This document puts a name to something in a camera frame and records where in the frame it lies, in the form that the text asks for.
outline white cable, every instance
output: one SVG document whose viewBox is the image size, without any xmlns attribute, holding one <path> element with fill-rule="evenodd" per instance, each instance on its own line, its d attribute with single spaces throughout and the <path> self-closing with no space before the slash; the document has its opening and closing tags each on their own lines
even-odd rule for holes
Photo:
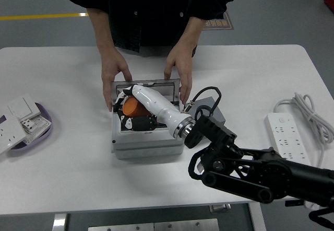
<svg viewBox="0 0 334 231">
<path fill-rule="evenodd" d="M 317 167 L 321 167 L 324 160 L 324 152 L 325 148 L 327 148 L 327 144 L 332 143 L 334 139 L 334 127 L 321 116 L 319 116 L 314 110 L 313 100 L 310 95 L 305 95 L 304 97 L 298 93 L 294 93 L 295 97 L 292 99 L 283 99 L 276 103 L 273 112 L 277 112 L 277 108 L 280 105 L 293 104 L 296 105 L 304 118 L 309 122 L 309 125 L 316 135 L 316 137 L 320 141 L 320 158 L 317 164 Z"/>
</svg>

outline hand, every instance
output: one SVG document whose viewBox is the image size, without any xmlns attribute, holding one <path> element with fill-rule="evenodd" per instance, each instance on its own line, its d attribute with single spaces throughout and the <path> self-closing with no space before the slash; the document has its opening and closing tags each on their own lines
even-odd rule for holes
<svg viewBox="0 0 334 231">
<path fill-rule="evenodd" d="M 126 81 L 132 81 L 132 75 L 129 67 L 120 54 L 120 52 L 114 48 L 112 51 L 108 51 L 101 55 L 102 61 L 102 82 L 103 82 L 103 96 L 109 111 L 112 111 L 113 98 L 111 92 L 111 83 L 114 82 L 115 76 L 122 72 Z"/>
<path fill-rule="evenodd" d="M 169 79 L 172 74 L 173 66 L 176 67 L 180 76 L 180 100 L 182 104 L 186 104 L 193 85 L 193 48 L 189 44 L 179 41 L 171 50 L 167 57 L 166 67 L 164 70 L 164 78 Z"/>
</svg>

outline purple tray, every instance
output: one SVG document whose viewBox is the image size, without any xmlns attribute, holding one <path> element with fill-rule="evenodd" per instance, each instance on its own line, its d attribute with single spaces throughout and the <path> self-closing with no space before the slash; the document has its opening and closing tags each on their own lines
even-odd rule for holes
<svg viewBox="0 0 334 231">
<path fill-rule="evenodd" d="M 51 116 L 48 114 L 48 112 L 45 110 L 45 108 L 41 104 L 38 104 L 38 103 L 35 103 L 35 104 L 38 107 L 38 109 L 40 110 L 41 116 L 44 117 L 44 118 L 46 118 L 50 122 L 52 122 Z M 0 117 L 0 124 L 2 122 L 4 122 L 5 120 L 6 120 L 5 116 Z M 20 142 L 16 146 L 14 146 L 11 150 L 12 151 L 23 151 L 23 150 L 26 150 L 26 149 L 28 149 L 28 148 L 30 148 L 32 146 L 35 146 L 37 143 L 41 142 L 43 139 L 45 139 L 46 137 L 48 137 L 48 135 L 52 131 L 52 128 L 53 128 L 53 124 L 51 124 L 50 128 L 45 133 L 43 133 L 43 135 L 40 136 L 37 140 L 34 140 L 33 142 L 31 142 L 28 145 L 25 144 L 24 142 Z"/>
</svg>

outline white table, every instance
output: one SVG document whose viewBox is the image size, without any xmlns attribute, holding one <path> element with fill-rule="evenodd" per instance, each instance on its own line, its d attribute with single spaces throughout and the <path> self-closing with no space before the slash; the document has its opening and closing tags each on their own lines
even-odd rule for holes
<svg viewBox="0 0 334 231">
<path fill-rule="evenodd" d="M 163 78 L 164 57 L 123 53 L 134 80 Z M 317 112 L 334 122 L 334 101 L 298 45 L 200 46 L 193 66 L 190 97 L 206 86 L 221 89 L 219 108 L 240 148 L 270 146 L 264 118 L 295 91 L 310 94 Z M 0 156 L 0 215 L 249 202 L 190 178 L 190 158 L 207 141 L 179 156 L 116 159 L 100 70 L 94 47 L 0 50 L 1 102 L 29 93 L 54 124 L 38 146 Z M 174 70 L 172 78 L 177 77 Z M 214 92 L 205 96 L 216 98 Z M 298 115 L 295 119 L 302 122 Z M 306 124 L 299 130 L 316 164 L 320 152 L 311 131 Z M 333 149 L 327 150 L 323 167 L 334 169 L 333 157 Z"/>
</svg>

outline orange object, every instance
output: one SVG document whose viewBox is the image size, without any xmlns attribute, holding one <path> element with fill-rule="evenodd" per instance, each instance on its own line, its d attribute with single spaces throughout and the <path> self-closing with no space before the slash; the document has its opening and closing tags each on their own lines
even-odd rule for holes
<svg viewBox="0 0 334 231">
<path fill-rule="evenodd" d="M 134 96 L 128 97 L 124 102 L 123 113 L 131 118 L 152 115 Z"/>
</svg>

